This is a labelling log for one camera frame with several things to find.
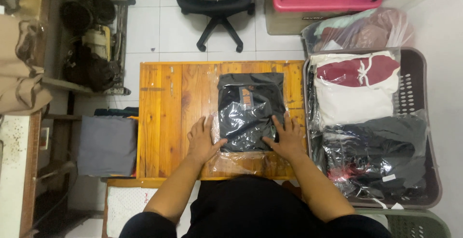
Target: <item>hand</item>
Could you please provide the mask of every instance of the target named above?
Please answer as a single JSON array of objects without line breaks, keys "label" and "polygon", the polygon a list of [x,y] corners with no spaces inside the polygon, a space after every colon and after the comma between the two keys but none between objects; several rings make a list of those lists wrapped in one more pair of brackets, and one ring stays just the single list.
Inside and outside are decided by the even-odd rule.
[{"label": "hand", "polygon": [[289,117],[289,112],[285,112],[284,129],[275,115],[272,116],[272,120],[275,124],[276,131],[280,136],[280,142],[275,143],[268,137],[263,137],[262,140],[290,164],[297,161],[302,156],[307,156],[306,150],[302,145],[303,132],[300,130],[300,126],[296,121],[296,118],[291,119]]},{"label": "hand", "polygon": [[190,141],[190,147],[188,148],[188,156],[201,163],[205,164],[214,154],[227,143],[227,139],[221,139],[216,144],[212,145],[211,139],[211,125],[213,116],[210,115],[207,118],[207,122],[204,125],[205,116],[201,117],[196,122],[191,131],[187,134],[188,140]]}]

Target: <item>drawstring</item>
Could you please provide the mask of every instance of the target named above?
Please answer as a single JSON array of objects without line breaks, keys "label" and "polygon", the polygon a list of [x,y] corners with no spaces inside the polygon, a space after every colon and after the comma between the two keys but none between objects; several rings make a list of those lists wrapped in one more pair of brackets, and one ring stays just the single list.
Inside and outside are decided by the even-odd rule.
[{"label": "drawstring", "polygon": [[360,60],[360,69],[358,69],[358,82],[360,82],[360,85],[363,84],[363,78],[365,78],[365,84],[367,85],[368,88],[373,89],[370,87],[370,83],[368,82],[368,76],[367,72],[370,70],[372,62],[371,59],[373,58],[373,55],[370,55],[368,58],[368,67],[365,69],[365,65],[363,64],[362,60]]}]

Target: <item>folded gray fabric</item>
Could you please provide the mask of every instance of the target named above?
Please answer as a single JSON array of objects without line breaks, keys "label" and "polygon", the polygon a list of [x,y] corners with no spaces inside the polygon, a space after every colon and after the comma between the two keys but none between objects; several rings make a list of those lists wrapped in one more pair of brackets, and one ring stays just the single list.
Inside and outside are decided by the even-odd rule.
[{"label": "folded gray fabric", "polygon": [[82,116],[79,175],[130,176],[136,159],[136,127],[134,119]]}]

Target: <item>office chair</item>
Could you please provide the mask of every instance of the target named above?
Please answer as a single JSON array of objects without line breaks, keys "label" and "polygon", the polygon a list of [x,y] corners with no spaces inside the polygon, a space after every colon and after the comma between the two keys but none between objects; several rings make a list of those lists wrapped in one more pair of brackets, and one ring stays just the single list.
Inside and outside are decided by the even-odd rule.
[{"label": "office chair", "polygon": [[243,11],[247,11],[248,15],[253,15],[256,7],[252,3],[252,0],[177,0],[177,3],[184,15],[193,13],[206,15],[211,18],[200,40],[196,43],[201,52],[205,51],[204,43],[218,24],[222,24],[227,29],[230,36],[238,45],[236,52],[241,53],[243,51],[243,42],[227,18]]}]

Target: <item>black shirt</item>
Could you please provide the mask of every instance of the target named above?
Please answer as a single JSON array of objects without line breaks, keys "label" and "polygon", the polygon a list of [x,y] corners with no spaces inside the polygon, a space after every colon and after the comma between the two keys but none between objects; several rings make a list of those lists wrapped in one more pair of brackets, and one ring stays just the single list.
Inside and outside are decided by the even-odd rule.
[{"label": "black shirt", "polygon": [[[274,181],[241,176],[209,188],[201,183],[191,205],[191,225],[183,238],[307,237],[391,238],[379,222],[347,215],[328,223]],[[176,226],[154,212],[142,212],[124,226],[120,238],[175,238]]]}]

